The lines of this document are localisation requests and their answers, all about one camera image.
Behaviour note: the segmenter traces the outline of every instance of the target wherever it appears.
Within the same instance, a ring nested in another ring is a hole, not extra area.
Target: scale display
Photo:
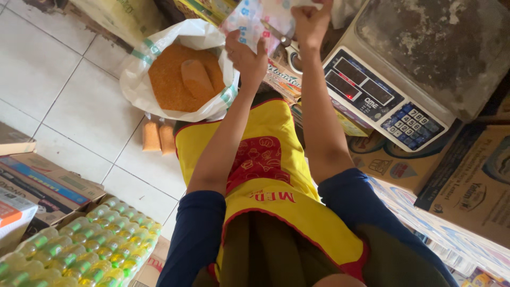
[[[374,122],[404,97],[361,65],[343,49],[324,68],[327,86]]]

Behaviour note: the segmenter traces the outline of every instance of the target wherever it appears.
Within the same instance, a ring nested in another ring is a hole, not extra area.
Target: white floor tile
[[[0,99],[41,121],[81,56],[9,9],[0,14]]]
[[[129,54],[112,41],[98,35],[84,57],[120,79],[120,73],[124,70],[122,62]]]
[[[15,128],[16,130],[33,136],[40,122],[15,107],[0,100],[0,122]]]
[[[115,162],[142,117],[122,95],[119,80],[83,59],[44,123]]]
[[[41,125],[34,138],[38,154],[85,179],[101,183],[113,165],[45,125]]]
[[[176,224],[175,217],[177,216],[178,207],[179,204],[177,203],[177,206],[172,210],[170,217],[166,220],[165,224],[163,224],[163,228],[161,229],[161,236],[168,240],[172,239],[173,230],[175,229]]]
[[[164,193],[176,199],[181,198],[186,185],[177,156],[142,152],[142,126],[146,121],[144,117],[115,164]]]
[[[71,47],[80,55],[85,53],[94,39],[95,33],[88,30],[84,23],[72,15],[58,12],[43,13],[23,0],[10,0],[7,8]]]
[[[126,201],[161,224],[167,220],[177,204],[177,200],[115,165],[103,185],[106,192]]]

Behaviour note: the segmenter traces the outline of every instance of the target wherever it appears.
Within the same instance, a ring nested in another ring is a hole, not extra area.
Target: white plastic bag
[[[195,50],[209,49],[219,55],[218,63],[223,72],[225,89],[196,112],[161,109],[150,84],[147,73],[150,65],[162,50],[175,41]],[[217,117],[218,114],[224,114],[237,96],[239,72],[227,58],[225,36],[212,24],[202,19],[188,19],[148,37],[140,47],[133,50],[123,66],[126,69],[120,75],[120,88],[124,96],[133,106],[164,118],[199,122],[206,118]]]

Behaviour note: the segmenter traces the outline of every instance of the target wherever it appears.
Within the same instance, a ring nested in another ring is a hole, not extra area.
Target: orange grain
[[[195,96],[185,87],[181,65],[186,60],[198,60],[206,69],[214,94],[198,93]],[[211,52],[196,51],[180,44],[165,48],[148,71],[154,96],[164,110],[195,112],[224,88],[223,73],[218,58]]]

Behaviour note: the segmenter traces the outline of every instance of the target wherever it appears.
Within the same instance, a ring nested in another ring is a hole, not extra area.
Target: plastic bottle
[[[127,219],[125,217],[118,217],[114,221],[112,221],[112,223],[110,223],[108,225],[108,227],[106,227],[106,229],[111,230],[113,232],[113,234],[117,234],[128,223],[129,223],[129,219]]]
[[[33,260],[43,263],[44,267],[49,266],[53,258],[72,245],[71,238],[67,236],[56,237],[50,240],[41,250],[37,251]]]
[[[108,206],[109,208],[114,207],[115,205],[119,204],[120,199],[117,197],[110,197],[109,199],[106,199],[103,204]]]
[[[114,268],[104,275],[96,287],[117,287],[123,279],[124,270],[121,268]]]
[[[36,275],[44,271],[44,266],[39,261],[28,261],[27,264],[23,265],[19,269],[15,269],[2,281],[0,286],[2,287],[17,287],[23,283],[29,282],[30,278],[34,278]]]
[[[93,222],[95,220],[98,220],[105,212],[110,211],[110,208],[108,205],[100,205],[96,208],[94,208],[91,212],[87,213],[85,217],[89,220],[89,222]]]
[[[27,264],[25,256],[19,252],[13,252],[0,258],[0,281],[5,279],[14,270],[19,270]]]
[[[85,225],[82,229],[76,232],[71,238],[72,241],[76,244],[83,244],[90,238],[94,233],[101,230],[101,225],[97,223],[89,223]]]
[[[124,210],[124,212],[121,212],[120,216],[127,217],[128,219],[130,219],[137,213],[138,213],[138,211],[134,207],[130,207],[130,208]]]
[[[100,230],[85,242],[87,252],[95,252],[106,240],[113,236],[111,230]]]
[[[112,269],[112,263],[108,260],[101,260],[95,263],[82,278],[78,281],[79,286],[94,287]]]
[[[126,239],[122,236],[112,236],[110,237],[106,243],[104,243],[98,250],[97,254],[99,255],[99,259],[110,259],[112,254],[120,245],[122,245]]]
[[[123,213],[128,208],[129,208],[129,204],[127,204],[125,202],[120,202],[120,203],[116,204],[114,207],[112,207],[111,209],[118,213]]]
[[[135,251],[133,251],[120,266],[122,269],[124,269],[124,276],[132,276],[138,270],[138,268],[142,266],[144,259],[147,257],[147,254],[147,250],[143,248],[137,248]]]
[[[150,234],[155,234],[157,236],[161,235],[161,229],[163,228],[163,226],[161,226],[160,223],[155,223],[150,229],[149,229],[149,233]]]
[[[74,277],[61,277],[53,283],[52,287],[76,287],[78,280]]]
[[[149,235],[149,231],[145,228],[138,228],[138,230],[133,233],[133,236],[131,236],[131,239],[129,239],[131,242],[136,244],[136,246],[140,246],[142,241]]]
[[[66,277],[74,277],[77,280],[82,278],[83,274],[89,270],[89,268],[96,262],[99,261],[99,256],[94,252],[87,252],[82,254],[75,263],[64,273]]]
[[[75,262],[76,259],[83,253],[85,253],[85,247],[83,245],[75,244],[70,246],[68,250],[55,257],[49,264],[49,267],[59,270],[60,273],[64,273],[67,267]]]
[[[154,247],[156,247],[156,243],[158,243],[158,236],[155,234],[149,234],[149,236],[147,236],[140,244],[140,248],[151,253],[154,250]]]
[[[112,266],[117,268],[119,267],[126,258],[129,257],[131,252],[136,250],[136,244],[133,242],[126,242],[119,246],[117,250],[115,250],[112,254],[112,257],[110,258],[110,262],[112,263]]]
[[[124,237],[125,239],[131,239],[133,233],[139,228],[139,225],[135,222],[130,222],[124,225],[124,228],[118,233],[118,235]]]
[[[152,218],[146,217],[142,221],[142,223],[140,223],[140,228],[145,228],[145,229],[149,230],[154,224],[155,224],[155,221]]]
[[[118,212],[110,210],[110,211],[105,212],[105,214],[103,214],[103,216],[101,216],[98,220],[96,220],[94,222],[101,225],[101,228],[105,228],[108,225],[110,225],[110,223],[112,221],[114,221],[116,218],[119,218],[119,217],[120,217],[120,214]]]
[[[61,278],[62,274],[57,269],[46,269],[43,272],[31,278],[30,281],[25,282],[21,287],[47,287],[51,286],[57,279]]]
[[[88,219],[85,217],[78,217],[77,219],[71,221],[66,226],[62,227],[59,230],[60,236],[68,236],[71,237],[76,231],[82,228],[84,225],[89,223]]]
[[[145,219],[145,215],[143,215],[143,213],[139,212],[139,213],[135,213],[135,215],[133,215],[133,217],[131,217],[129,219],[129,221],[137,223],[138,225],[140,225],[144,219]]]
[[[39,250],[39,248],[41,248],[48,241],[57,236],[59,236],[59,232],[55,228],[53,227],[44,228],[43,230],[39,231],[26,241],[18,245],[15,252],[22,253],[25,256],[25,258],[30,259],[32,258],[32,256],[34,256],[37,250]]]

